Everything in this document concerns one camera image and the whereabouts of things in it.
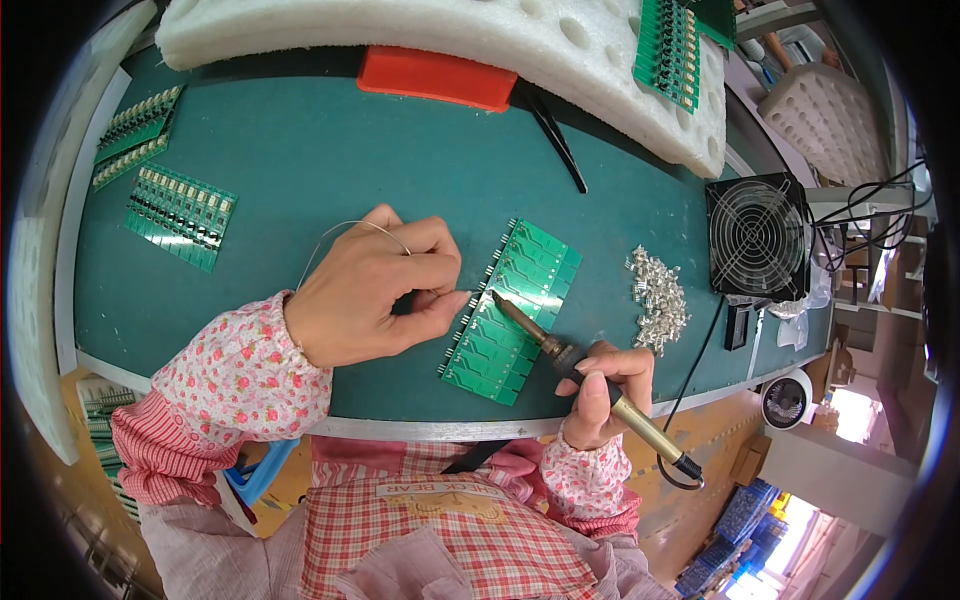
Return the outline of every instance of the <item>fan grill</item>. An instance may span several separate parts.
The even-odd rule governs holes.
[[[780,188],[764,181],[737,183],[710,215],[710,253],[718,289],[725,278],[743,294],[769,296],[781,289],[801,292],[794,273],[806,260],[804,220],[787,199],[790,180]]]
[[[763,411],[775,427],[785,428],[804,415],[804,388],[792,379],[775,382],[763,399]]]

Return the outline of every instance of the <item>cardboard box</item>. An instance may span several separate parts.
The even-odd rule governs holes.
[[[763,461],[767,458],[772,441],[765,435],[756,434],[740,446],[740,451],[736,453],[736,460],[733,461],[731,472],[733,481],[741,486],[754,483],[756,476],[763,468]]]

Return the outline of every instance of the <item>green workbench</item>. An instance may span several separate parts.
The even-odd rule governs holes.
[[[188,84],[169,150],[155,162],[239,200],[216,266],[206,273],[123,227],[135,171],[101,191],[91,188],[77,248],[78,350],[149,377],[218,313],[295,287],[323,231],[388,203],[406,221],[446,219],[463,255],[460,289],[485,280],[511,218],[569,244],[584,259],[554,330],[584,343],[605,338],[627,348],[636,334],[639,309],[623,263],[637,244],[682,267],[693,318],[654,377],[654,401],[675,398],[719,301],[709,290],[703,180],[545,95],[589,187],[582,195],[527,110],[486,113],[361,92],[353,79],[361,58],[358,48],[320,48],[178,73],[152,47],[124,63],[132,83],[121,108]],[[725,177],[735,174],[728,168]],[[821,354],[828,321],[828,310],[811,312],[809,343],[794,352],[777,347],[779,322],[768,317],[754,377]],[[753,322],[749,331],[746,347],[725,351],[721,317],[689,395],[748,378]],[[569,401],[553,396],[556,375],[543,358],[514,406],[443,383],[436,369],[452,346],[447,335],[397,357],[338,368],[331,416],[463,422],[567,412]]]

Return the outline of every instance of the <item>blue stool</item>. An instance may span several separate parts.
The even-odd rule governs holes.
[[[259,463],[244,465],[240,468],[224,469],[227,481],[244,504],[248,507],[253,506],[253,503],[263,495],[270,484],[274,482],[276,474],[280,472],[280,468],[283,467],[283,463],[290,456],[290,452],[299,443],[300,438],[269,442],[270,447],[267,449],[267,454]]]

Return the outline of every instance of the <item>woman's left hand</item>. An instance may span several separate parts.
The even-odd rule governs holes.
[[[587,356],[576,366],[587,376],[583,386],[562,379],[556,391],[557,396],[571,396],[580,390],[564,421],[564,440],[578,450],[596,449],[627,430],[626,423],[610,414],[606,377],[620,384],[620,390],[644,415],[650,415],[653,408],[653,352],[647,348],[620,350],[601,340],[590,347]]]

